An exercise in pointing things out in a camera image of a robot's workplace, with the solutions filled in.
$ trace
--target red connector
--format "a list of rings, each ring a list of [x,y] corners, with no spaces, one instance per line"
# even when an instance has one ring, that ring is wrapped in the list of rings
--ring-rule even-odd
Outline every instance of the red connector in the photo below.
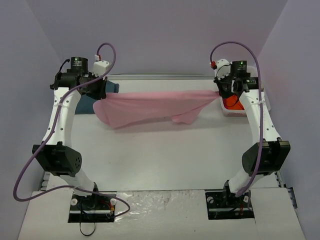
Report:
[[[216,64],[215,61],[212,61],[211,64],[210,64],[210,66],[211,66],[211,68],[212,68],[213,70],[217,69],[217,64]]]

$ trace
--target white wall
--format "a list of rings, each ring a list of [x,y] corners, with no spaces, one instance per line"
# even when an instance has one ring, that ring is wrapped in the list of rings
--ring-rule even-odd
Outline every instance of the white wall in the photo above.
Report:
[[[289,0],[259,55],[272,119],[291,144],[281,173],[310,240],[320,236],[319,10],[319,0]]]
[[[53,100],[49,84],[60,61],[24,0],[1,1],[0,32],[0,238],[13,240],[28,206],[14,200],[14,183],[45,134]],[[19,195],[29,197],[42,176],[35,161]]]
[[[74,55],[93,60],[97,47],[108,41],[118,53],[113,74],[212,75],[212,48],[223,41],[241,41],[258,55],[287,0],[27,2],[60,60]],[[251,59],[239,46],[223,46],[215,58],[246,56]]]

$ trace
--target pink cloth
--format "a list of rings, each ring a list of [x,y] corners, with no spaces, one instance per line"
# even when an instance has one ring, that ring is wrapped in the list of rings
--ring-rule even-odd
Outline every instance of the pink cloth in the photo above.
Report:
[[[211,90],[107,93],[105,99],[93,104],[93,110],[103,123],[113,128],[161,117],[191,124],[218,97]]]

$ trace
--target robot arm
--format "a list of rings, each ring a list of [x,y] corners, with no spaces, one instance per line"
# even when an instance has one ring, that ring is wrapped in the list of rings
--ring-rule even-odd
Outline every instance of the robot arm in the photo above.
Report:
[[[79,152],[72,149],[71,130],[75,116],[77,104],[81,95],[94,99],[106,98],[106,82],[107,78],[100,79],[79,90],[71,92],[66,99],[60,103],[60,99],[73,87],[86,83],[104,74],[109,67],[107,61],[96,61],[93,64],[92,73],[88,72],[88,60],[81,57],[71,58],[71,68],[67,72],[58,72],[55,76],[54,83],[50,86],[54,90],[54,103],[51,113],[50,123],[43,141],[48,137],[54,124],[57,111],[60,106],[60,114],[56,120],[54,133],[44,146],[44,148],[36,156],[37,161],[42,168],[65,180],[68,185],[75,186],[87,191],[98,191],[97,186],[91,181],[82,170],[82,156]],[[32,152],[34,153],[40,145],[34,145]],[[90,196],[91,193],[74,189],[77,196]]]
[[[252,132],[252,147],[242,155],[242,168],[225,185],[230,195],[235,194],[239,197],[239,191],[251,180],[258,162],[261,103],[263,107],[262,152],[258,171],[256,176],[253,176],[255,178],[251,185],[264,176],[280,170],[290,151],[290,144],[288,141],[283,141],[275,129],[267,109],[264,92],[261,93],[261,102],[259,101],[258,78],[251,77],[247,72],[247,61],[228,62],[226,59],[221,59],[213,68],[216,72],[214,82],[219,88],[219,94],[224,99],[233,95],[238,97]]]

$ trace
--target cable clip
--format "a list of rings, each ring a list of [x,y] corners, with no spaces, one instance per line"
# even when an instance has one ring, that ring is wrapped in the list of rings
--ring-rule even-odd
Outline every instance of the cable clip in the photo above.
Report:
[[[251,105],[260,105],[260,104],[264,104],[265,101],[264,100],[261,100],[261,101],[257,101],[255,103],[252,103]]]
[[[73,186],[71,189],[80,191],[80,190],[78,189],[79,187],[80,187],[80,185],[78,185],[78,186]]]
[[[58,103],[56,103],[55,105],[53,105],[54,107],[59,107],[59,106],[61,106],[61,107],[63,107],[64,106],[64,103],[63,102],[58,102]]]

